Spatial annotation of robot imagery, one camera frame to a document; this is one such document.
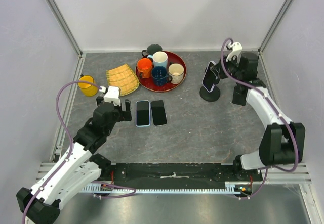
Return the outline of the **lavender cased phone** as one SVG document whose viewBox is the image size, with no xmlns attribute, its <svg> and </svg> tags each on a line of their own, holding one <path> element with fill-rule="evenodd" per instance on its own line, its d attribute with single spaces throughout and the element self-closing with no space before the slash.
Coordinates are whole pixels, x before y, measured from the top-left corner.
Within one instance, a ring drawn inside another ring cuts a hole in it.
<svg viewBox="0 0 324 224">
<path fill-rule="evenodd" d="M 205 68 L 205 73 L 202 79 L 202 86 L 205 88 L 207 92 L 212 92 L 215 86 L 215 74 L 212 72 L 211 68 L 215 66 L 216 63 L 214 61 L 210 61 Z"/>
</svg>

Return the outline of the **black round-base phone stand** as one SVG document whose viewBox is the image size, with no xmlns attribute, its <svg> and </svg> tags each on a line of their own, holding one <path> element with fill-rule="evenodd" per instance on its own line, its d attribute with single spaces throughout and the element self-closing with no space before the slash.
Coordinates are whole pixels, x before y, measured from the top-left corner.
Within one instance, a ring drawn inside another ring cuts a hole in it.
<svg viewBox="0 0 324 224">
<path fill-rule="evenodd" d="M 220 82 L 220 80 L 215 79 L 215 86 L 212 92 L 207 92 L 203 86 L 201 86 L 199 90 L 200 97 L 208 102 L 215 102 L 220 98 L 220 89 L 217 87 L 217 84 Z"/>
</svg>

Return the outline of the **light blue cased phone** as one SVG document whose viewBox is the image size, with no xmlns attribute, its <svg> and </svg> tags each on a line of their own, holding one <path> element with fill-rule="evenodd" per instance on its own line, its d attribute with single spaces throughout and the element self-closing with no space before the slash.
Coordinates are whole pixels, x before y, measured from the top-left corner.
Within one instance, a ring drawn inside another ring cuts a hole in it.
<svg viewBox="0 0 324 224">
<path fill-rule="evenodd" d="M 136 102 L 136 119 L 137 127 L 150 126 L 150 102 L 148 100 Z"/>
</svg>

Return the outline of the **clear cased black phone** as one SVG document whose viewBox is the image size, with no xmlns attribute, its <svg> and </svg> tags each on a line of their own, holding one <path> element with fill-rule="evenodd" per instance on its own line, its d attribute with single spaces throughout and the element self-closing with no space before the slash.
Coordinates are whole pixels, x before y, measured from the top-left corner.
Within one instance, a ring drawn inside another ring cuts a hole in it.
<svg viewBox="0 0 324 224">
<path fill-rule="evenodd" d="M 151 114 L 154 126 L 167 124 L 167 116 L 163 100 L 151 101 Z"/>
</svg>

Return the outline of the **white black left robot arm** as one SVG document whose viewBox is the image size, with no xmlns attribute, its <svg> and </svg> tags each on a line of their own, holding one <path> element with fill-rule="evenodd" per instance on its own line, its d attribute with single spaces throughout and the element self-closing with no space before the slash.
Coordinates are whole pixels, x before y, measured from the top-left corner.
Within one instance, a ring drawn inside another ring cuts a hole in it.
<svg viewBox="0 0 324 224">
<path fill-rule="evenodd" d="M 31 188 L 21 188 L 16 197 L 23 220 L 54 223 L 64 206 L 85 186 L 111 175 L 111 162 L 96 151 L 106 142 L 117 122 L 131 121 L 131 102 L 105 102 L 97 97 L 93 116 L 73 138 L 71 146 L 52 169 Z"/>
</svg>

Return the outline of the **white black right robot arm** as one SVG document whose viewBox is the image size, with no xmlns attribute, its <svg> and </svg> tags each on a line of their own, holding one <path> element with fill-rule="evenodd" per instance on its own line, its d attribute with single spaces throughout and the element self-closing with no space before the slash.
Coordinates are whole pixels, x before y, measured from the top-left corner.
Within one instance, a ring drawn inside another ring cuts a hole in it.
<svg viewBox="0 0 324 224">
<path fill-rule="evenodd" d="M 244 180 L 250 170 L 275 167 L 284 172 L 294 172 L 303 157 L 305 127 L 287 117 L 269 95 L 265 83 L 258 77 L 259 57 L 244 52 L 240 58 L 227 61 L 222 56 L 218 63 L 210 61 L 205 75 L 210 79 L 208 92 L 216 89 L 220 80 L 231 78 L 236 82 L 232 102 L 249 104 L 260 118 L 265 132 L 258 150 L 238 155 L 232 167 L 233 177 Z"/>
</svg>

